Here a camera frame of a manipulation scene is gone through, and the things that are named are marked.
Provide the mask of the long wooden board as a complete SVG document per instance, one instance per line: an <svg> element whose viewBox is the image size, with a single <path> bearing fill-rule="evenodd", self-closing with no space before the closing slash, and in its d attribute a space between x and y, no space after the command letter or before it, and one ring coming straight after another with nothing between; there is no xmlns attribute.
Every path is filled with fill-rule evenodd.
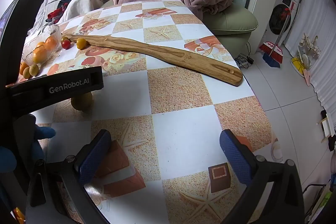
<svg viewBox="0 0 336 224"><path fill-rule="evenodd" d="M148 55L171 65L202 73L233 86L239 86L243 81L243 74L240 69L198 53L146 44L128 38L115 38L113 36L74 34L65 34L65 36L72 42L83 38L92 46Z"/></svg>

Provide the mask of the clear glass fruit bowl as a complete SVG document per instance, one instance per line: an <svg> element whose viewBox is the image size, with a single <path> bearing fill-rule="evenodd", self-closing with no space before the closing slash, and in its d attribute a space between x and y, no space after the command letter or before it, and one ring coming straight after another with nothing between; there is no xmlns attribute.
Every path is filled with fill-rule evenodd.
<svg viewBox="0 0 336 224"><path fill-rule="evenodd" d="M44 43L49 36L53 36L58 45L53 51L48 51L44 47ZM24 61L28 65L42 65L47 62L56 52L61 49L62 34L58 25L52 24L44 26L34 36L26 38L25 45L23 47L21 61Z"/></svg>

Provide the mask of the orange tangerine in bowl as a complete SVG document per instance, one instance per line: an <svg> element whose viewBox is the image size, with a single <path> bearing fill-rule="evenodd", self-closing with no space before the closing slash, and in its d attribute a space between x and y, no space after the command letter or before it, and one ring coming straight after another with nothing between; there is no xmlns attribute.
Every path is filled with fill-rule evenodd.
<svg viewBox="0 0 336 224"><path fill-rule="evenodd" d="M58 41L53 36L49 36L43 45L46 50L53 51L57 47Z"/></svg>

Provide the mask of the yellow cherry tomato by board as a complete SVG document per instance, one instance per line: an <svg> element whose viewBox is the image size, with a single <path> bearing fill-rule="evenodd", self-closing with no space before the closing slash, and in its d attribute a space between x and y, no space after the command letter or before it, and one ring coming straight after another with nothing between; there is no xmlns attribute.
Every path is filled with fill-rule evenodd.
<svg viewBox="0 0 336 224"><path fill-rule="evenodd" d="M83 50L84 48L87 47L87 41L84 38L78 38L78 39L76 39L76 47L79 50Z"/></svg>

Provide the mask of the green longan bowl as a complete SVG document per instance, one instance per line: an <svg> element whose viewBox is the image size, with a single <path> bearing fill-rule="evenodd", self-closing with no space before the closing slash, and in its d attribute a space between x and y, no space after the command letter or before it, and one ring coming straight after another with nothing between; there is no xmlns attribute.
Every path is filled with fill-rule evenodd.
<svg viewBox="0 0 336 224"><path fill-rule="evenodd" d="M36 64L33 64L29 67L29 73L31 76L35 77L39 73L39 67Z"/></svg>
<svg viewBox="0 0 336 224"><path fill-rule="evenodd" d="M23 77L25 79L29 79L31 77L31 74L30 74L30 67L26 67L24 70L23 70L23 73L22 73Z"/></svg>

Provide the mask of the orange tangerine on table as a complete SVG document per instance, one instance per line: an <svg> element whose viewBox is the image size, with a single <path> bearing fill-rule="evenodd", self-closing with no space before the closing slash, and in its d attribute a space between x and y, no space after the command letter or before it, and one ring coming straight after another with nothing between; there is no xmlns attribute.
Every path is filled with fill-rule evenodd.
<svg viewBox="0 0 336 224"><path fill-rule="evenodd" d="M20 68L19 68L19 74L22 75L23 72L24 72L24 70L25 70L26 68L28 68L28 67L29 67L29 65L26 64L24 61L21 62L21 65L20 65Z"/></svg>

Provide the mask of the red cherry tomato by board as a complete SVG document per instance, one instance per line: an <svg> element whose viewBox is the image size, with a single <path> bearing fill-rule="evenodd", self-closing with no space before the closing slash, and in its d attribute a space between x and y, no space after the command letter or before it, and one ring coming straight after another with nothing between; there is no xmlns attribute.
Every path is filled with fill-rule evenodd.
<svg viewBox="0 0 336 224"><path fill-rule="evenodd" d="M71 42L68 39L64 39L61 41L61 45L63 49L68 50L71 47Z"/></svg>

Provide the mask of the red broom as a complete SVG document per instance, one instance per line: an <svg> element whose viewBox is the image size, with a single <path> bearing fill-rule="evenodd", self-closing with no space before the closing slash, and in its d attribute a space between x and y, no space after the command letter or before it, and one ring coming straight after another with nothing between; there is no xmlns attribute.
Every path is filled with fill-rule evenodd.
<svg viewBox="0 0 336 224"><path fill-rule="evenodd" d="M259 47L259 50L263 52L262 59L272 68L279 68L282 64L283 54L282 50L280 49L279 42L285 32L286 25L290 20L290 15L291 10L289 8L286 8L283 12L283 16L285 16L285 22L276 41L274 43L264 42Z"/></svg>

